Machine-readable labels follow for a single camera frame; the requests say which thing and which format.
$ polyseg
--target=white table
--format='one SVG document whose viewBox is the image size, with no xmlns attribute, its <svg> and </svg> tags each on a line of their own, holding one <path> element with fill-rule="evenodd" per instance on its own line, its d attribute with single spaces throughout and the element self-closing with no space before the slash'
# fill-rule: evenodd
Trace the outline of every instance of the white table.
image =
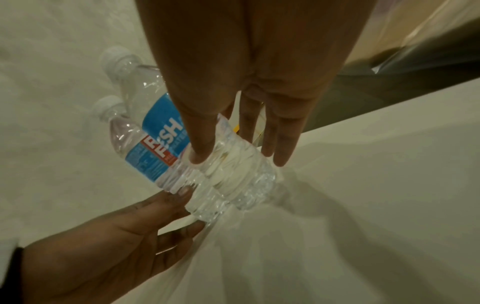
<svg viewBox="0 0 480 304">
<path fill-rule="evenodd" d="M 480 80 L 302 135 L 142 303 L 478 303 Z"/>
</svg>

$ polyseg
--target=floor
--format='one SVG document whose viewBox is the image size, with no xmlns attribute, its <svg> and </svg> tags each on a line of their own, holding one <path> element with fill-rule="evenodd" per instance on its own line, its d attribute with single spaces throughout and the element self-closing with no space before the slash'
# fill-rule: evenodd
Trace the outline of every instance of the floor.
<svg viewBox="0 0 480 304">
<path fill-rule="evenodd" d="M 153 63 L 131 0 L 0 2 L 0 238 L 27 245 L 156 192 L 90 116 L 97 99 L 114 93 L 98 64 L 112 45 Z M 478 72 L 466 74 L 456 81 Z M 340 76 L 307 128 L 453 84 L 426 89 L 425 77 Z"/>
</svg>

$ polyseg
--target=bottle cap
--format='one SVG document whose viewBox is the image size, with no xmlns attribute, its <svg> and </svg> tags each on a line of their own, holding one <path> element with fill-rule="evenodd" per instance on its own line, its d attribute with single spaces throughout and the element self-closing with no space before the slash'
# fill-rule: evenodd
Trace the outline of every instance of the bottle cap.
<svg viewBox="0 0 480 304">
<path fill-rule="evenodd" d="M 140 61 L 140 59 L 136 55 L 134 55 L 129 49 L 121 46 L 110 47 L 100 55 L 99 61 L 101 68 L 113 83 L 118 82 L 116 77 L 117 72 L 119 70 L 119 67 L 124 64 L 123 59 L 128 57 L 134 57 L 138 61 Z"/>
<path fill-rule="evenodd" d="M 92 115 L 102 119 L 102 116 L 116 105 L 123 104 L 123 100 L 115 95 L 105 96 L 99 99 L 92 107 Z"/>
</svg>

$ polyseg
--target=blue label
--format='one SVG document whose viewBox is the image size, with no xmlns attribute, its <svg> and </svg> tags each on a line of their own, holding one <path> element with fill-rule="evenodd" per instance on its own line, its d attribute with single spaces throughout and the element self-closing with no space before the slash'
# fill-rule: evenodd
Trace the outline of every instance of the blue label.
<svg viewBox="0 0 480 304">
<path fill-rule="evenodd" d="M 180 157 L 190 142 L 180 113 L 168 93 L 153 105 L 141 127 L 176 157 Z"/>
<path fill-rule="evenodd" d="M 145 137 L 127 154 L 125 160 L 135 169 L 140 171 L 149 180 L 155 182 L 168 168 L 168 163 L 175 162 L 176 158 L 168 155 L 168 159 L 162 159 L 165 156 L 161 147 L 150 136 Z"/>
</svg>

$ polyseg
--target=plastic water bottle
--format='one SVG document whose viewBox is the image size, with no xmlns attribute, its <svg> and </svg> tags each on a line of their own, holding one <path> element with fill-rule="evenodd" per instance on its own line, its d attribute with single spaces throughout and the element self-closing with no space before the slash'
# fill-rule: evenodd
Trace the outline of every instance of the plastic water bottle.
<svg viewBox="0 0 480 304">
<path fill-rule="evenodd" d="M 125 104 L 119 97 L 100 99 L 93 106 L 93 112 L 101 121 L 109 122 L 110 142 L 115 152 L 158 187 L 170 193 L 177 193 L 186 185 L 196 187 L 185 206 L 193 216 L 212 222 L 229 207 L 228 201 L 201 172 L 183 164 L 142 131 L 127 116 Z"/>
<path fill-rule="evenodd" d="M 119 85 L 130 117 L 172 155 L 200 170 L 229 202 L 246 210 L 269 197 L 275 169 L 259 150 L 233 132 L 225 117 L 218 116 L 212 154 L 202 164 L 192 165 L 190 140 L 159 69 L 143 65 L 123 47 L 107 49 L 100 63 Z"/>
</svg>

